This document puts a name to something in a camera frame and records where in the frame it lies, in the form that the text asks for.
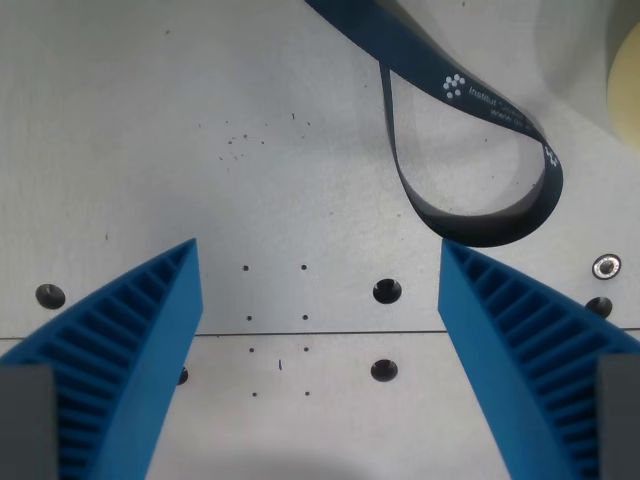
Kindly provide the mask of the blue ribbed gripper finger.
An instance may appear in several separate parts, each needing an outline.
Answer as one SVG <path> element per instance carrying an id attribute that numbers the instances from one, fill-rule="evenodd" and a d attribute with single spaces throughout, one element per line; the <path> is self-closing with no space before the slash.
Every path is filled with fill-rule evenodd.
<path id="1" fill-rule="evenodd" d="M 453 241 L 438 311 L 513 479 L 598 479 L 596 365 L 639 342 L 581 304 Z"/>
<path id="2" fill-rule="evenodd" d="M 58 476 L 145 478 L 203 313 L 190 239 L 60 313 L 2 355 L 46 366 Z"/>

